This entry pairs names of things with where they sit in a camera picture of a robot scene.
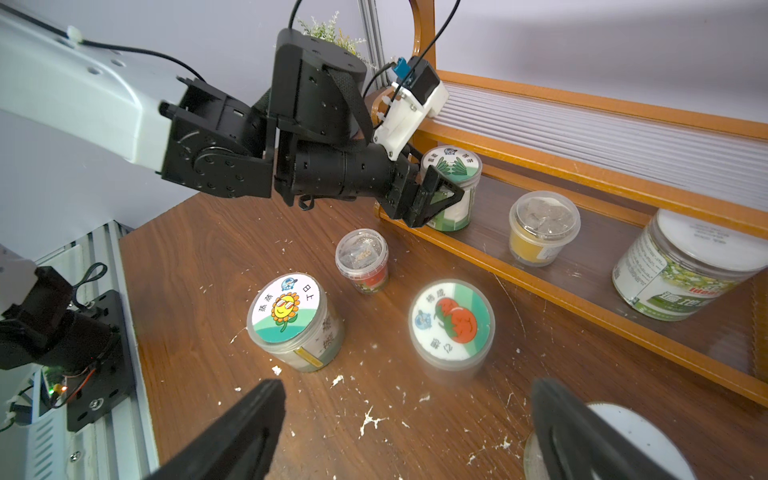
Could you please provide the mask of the white lid jar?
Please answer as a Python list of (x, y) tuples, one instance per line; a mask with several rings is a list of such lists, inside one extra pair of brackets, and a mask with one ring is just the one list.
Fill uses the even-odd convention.
[[(590, 402), (587, 406), (624, 439), (676, 479), (696, 479), (693, 468), (680, 449), (645, 417), (613, 403)], [(549, 478), (535, 432), (532, 432), (526, 441), (523, 466), (525, 479)]]

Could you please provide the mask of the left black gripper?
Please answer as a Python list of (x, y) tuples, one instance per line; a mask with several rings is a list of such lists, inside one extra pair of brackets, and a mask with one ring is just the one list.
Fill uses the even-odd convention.
[(414, 164), (403, 157), (391, 160), (378, 144), (360, 141), (344, 151), (282, 133), (274, 187), (287, 205), (298, 202), (304, 210), (317, 198), (372, 197), (408, 227), (419, 228), (458, 204), (464, 189), (441, 173), (428, 173), (421, 183), (417, 176)]

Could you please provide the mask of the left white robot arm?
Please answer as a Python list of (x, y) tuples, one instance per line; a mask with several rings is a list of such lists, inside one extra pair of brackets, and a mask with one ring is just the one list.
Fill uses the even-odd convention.
[(459, 203), (463, 189), (409, 141), (447, 98), (436, 72), (414, 63), (375, 125), (362, 93), (367, 69), (348, 50), (286, 28), (270, 89), (247, 104), (205, 82), (118, 58), (13, 7), (1, 9), (1, 107), (100, 146), (162, 179), (222, 198), (371, 197), (418, 228)]

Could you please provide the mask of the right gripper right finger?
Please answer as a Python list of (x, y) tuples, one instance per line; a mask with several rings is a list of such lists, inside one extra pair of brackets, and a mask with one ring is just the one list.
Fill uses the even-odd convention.
[(548, 479), (676, 479), (561, 382), (536, 379), (531, 401)]

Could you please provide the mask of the sunflower lid jar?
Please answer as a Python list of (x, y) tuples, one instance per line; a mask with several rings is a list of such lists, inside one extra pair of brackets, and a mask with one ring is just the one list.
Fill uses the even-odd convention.
[(345, 325), (328, 294), (311, 275), (273, 279), (253, 300), (246, 330), (266, 353), (300, 372), (316, 372), (341, 350)]

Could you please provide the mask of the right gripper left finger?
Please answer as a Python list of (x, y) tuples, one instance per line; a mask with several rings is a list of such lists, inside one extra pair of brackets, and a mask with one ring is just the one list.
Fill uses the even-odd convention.
[(286, 415), (279, 379), (262, 381), (151, 479), (264, 479)]

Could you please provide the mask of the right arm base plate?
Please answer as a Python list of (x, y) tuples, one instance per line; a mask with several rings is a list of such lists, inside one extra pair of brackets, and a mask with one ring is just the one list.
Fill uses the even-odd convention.
[(135, 390), (121, 295), (109, 290), (93, 308), (77, 312), (74, 323), (74, 373), (93, 366), (95, 373), (77, 398), (65, 406), (67, 430), (76, 433), (110, 413)]

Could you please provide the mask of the small clear seed cup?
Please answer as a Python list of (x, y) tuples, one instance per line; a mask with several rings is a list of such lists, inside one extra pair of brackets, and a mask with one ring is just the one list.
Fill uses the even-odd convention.
[(338, 243), (335, 263), (339, 272), (365, 294), (380, 291), (388, 279), (389, 248), (384, 237), (362, 228), (346, 234)]

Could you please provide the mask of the strawberry lid jar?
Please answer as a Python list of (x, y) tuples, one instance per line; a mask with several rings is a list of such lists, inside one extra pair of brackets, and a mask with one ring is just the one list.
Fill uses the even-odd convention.
[(458, 279), (438, 280), (420, 290), (407, 324), (425, 374), (446, 385), (468, 382), (478, 374), (496, 333), (487, 297)]

